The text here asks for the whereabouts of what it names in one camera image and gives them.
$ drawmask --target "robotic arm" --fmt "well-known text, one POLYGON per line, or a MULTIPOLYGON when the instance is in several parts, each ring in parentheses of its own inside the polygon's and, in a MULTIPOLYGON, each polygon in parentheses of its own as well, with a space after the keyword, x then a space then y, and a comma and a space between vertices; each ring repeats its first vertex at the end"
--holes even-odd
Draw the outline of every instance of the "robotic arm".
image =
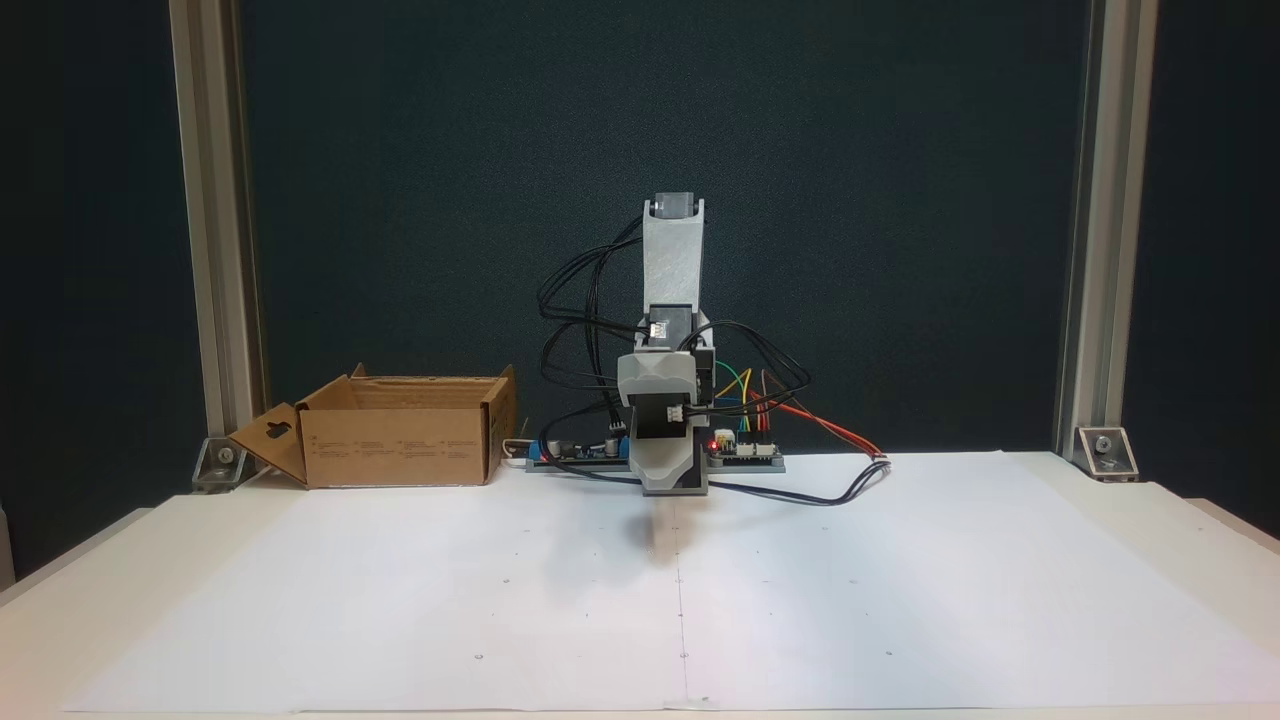
POLYGON ((644 208, 644 319, 634 352, 618 357, 618 393, 631 410, 630 468, 645 495, 705 495, 710 419, 686 405, 716 395, 712 331, 699 306, 704 201, 659 192, 644 208))

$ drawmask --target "black cable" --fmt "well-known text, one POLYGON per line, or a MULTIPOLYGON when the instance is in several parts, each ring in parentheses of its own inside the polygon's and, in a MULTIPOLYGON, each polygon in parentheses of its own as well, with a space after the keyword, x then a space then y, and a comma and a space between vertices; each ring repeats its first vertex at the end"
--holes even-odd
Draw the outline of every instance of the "black cable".
MULTIPOLYGON (((586 291, 586 307, 584 309, 584 315, 586 316, 599 316, 600 314, 600 286, 604 279, 604 266, 608 264, 609 258, 617 252, 622 243, 627 242, 627 236, 634 233, 636 228, 640 227, 643 217, 637 215, 632 219, 622 231, 613 238, 609 243, 609 250, 600 254, 599 259, 595 261, 595 269, 591 272, 591 282, 588 284, 586 291)), ((586 356, 588 361, 591 364, 591 372, 599 378, 604 372, 600 360, 600 331, 590 324, 582 325, 584 340, 586 343, 586 356)), ((599 384, 604 384, 602 380, 596 380, 599 384)), ((618 414, 617 404, 608 392, 602 392, 600 398, 605 402, 607 410, 609 413, 609 427, 617 428, 622 424, 622 418, 618 414)))
POLYGON ((740 331, 746 340, 755 347, 755 350, 764 359, 765 365, 773 372, 773 377, 781 386, 777 392, 764 393, 760 397, 751 400, 750 402, 740 405, 728 405, 716 407, 714 405, 708 407, 691 407, 689 414, 691 415, 719 415, 727 418, 740 418, 744 415, 755 415, 758 413, 768 413, 791 400, 796 392, 804 389, 813 382, 813 375, 809 370, 804 369, 795 357, 788 355, 781 347, 774 345, 767 337, 762 336, 750 325, 735 320, 714 320, 707 323, 694 332, 685 336, 684 340, 676 346, 677 350, 690 350, 701 338, 701 333, 710 328, 724 327, 740 331))
POLYGON ((613 477, 609 477, 609 475, 602 475, 599 473, 590 473, 590 471, 582 470, 580 468, 573 468, 573 466, 566 465, 566 464, 561 462, 559 457, 553 456, 547 450, 547 443, 548 443, 548 438, 550 436, 552 428, 554 428, 556 425, 563 423, 564 420, 568 420, 570 418, 576 418, 579 415, 590 415, 591 413, 600 413, 602 410, 604 410, 604 407, 605 407, 605 404, 603 401, 600 401, 600 402, 593 402, 591 405, 588 405, 586 407, 581 407, 581 409, 575 410, 572 413, 567 413, 564 415, 561 415, 559 418, 556 418, 550 423, 547 423, 545 425, 543 425, 543 429, 538 432, 538 446, 541 450, 543 460, 547 460, 547 462, 549 462, 557 470, 561 470, 562 473, 568 473, 571 475, 580 475, 580 477, 584 477, 584 478, 588 478, 588 479, 591 479, 591 480, 602 480, 602 482, 605 482, 605 483, 621 483, 621 484, 625 484, 625 486, 637 486, 637 484, 640 484, 640 480, 637 478, 613 478, 613 477))
POLYGON ((745 492, 746 495, 754 495, 756 497, 764 497, 768 500, 781 500, 783 502, 814 505, 820 507, 836 507, 838 505, 845 505, 847 502, 851 502, 854 498, 861 495, 863 491, 867 489, 872 478, 874 478, 878 473, 888 470, 891 465, 892 464, 888 460, 876 460, 867 468, 863 468, 863 471, 859 473, 856 478, 854 478, 854 482, 849 486, 849 489, 846 489, 844 493, 836 497, 818 497, 814 495, 805 495, 803 492, 792 492, 788 489, 762 488, 758 486, 724 483, 721 480, 709 480, 708 484, 713 488, 745 492))

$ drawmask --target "white table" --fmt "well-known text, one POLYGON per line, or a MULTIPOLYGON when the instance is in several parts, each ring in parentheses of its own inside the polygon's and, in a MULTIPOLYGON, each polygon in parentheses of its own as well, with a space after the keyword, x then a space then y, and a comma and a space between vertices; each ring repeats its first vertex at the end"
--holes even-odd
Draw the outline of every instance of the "white table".
MULTIPOLYGON (((1256 644, 1280 656, 1280 612, 1276 611, 1280 607, 1280 556, 1157 484, 1102 486, 1048 452, 1015 454, 1012 457, 1174 584, 1256 644)), ((198 587, 212 569, 302 495, 289 482, 262 478, 225 496, 174 497, 17 597, 10 594, 0 606, 0 716, 83 717, 59 710, 68 694, 111 662, 155 618, 198 587)), ((443 714, 399 716, 406 715, 438 719, 443 714)), ((672 715, 673 711, 662 712, 663 717, 672 715)), ((1280 705, 814 715, 1233 719, 1280 717, 1280 705)), ((178 716, 102 717, 161 720, 178 716)), ((324 714, 324 717, 335 720, 356 715, 324 714)), ((475 714, 468 712, 466 717, 475 717, 475 714)))

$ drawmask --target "cardboard box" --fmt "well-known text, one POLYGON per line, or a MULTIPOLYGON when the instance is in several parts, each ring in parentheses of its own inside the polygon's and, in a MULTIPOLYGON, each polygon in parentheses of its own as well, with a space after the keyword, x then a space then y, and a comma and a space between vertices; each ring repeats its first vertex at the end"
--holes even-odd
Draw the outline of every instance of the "cardboard box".
POLYGON ((230 436, 308 488, 483 486, 516 430, 516 374, 370 377, 364 364, 230 436))

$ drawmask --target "dark backdrop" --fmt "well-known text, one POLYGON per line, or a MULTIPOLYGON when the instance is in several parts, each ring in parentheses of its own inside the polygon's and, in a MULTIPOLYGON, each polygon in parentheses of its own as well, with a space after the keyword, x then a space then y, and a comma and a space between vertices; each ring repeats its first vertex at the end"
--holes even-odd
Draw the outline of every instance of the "dark backdrop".
MULTIPOLYGON (((809 366, 814 411, 893 450, 1050 447, 1084 1, 243 10, 276 401, 358 360, 513 363, 535 427, 589 401, 536 377, 535 288, 691 190, 708 315, 809 366)), ((639 287, 636 255, 609 313, 639 287)))
POLYGON ((1280 536, 1271 8, 1161 3, 1124 421, 1147 477, 1280 536))
POLYGON ((0 503, 20 577, 188 492, 205 410, 168 4, 17 10, 0 503))

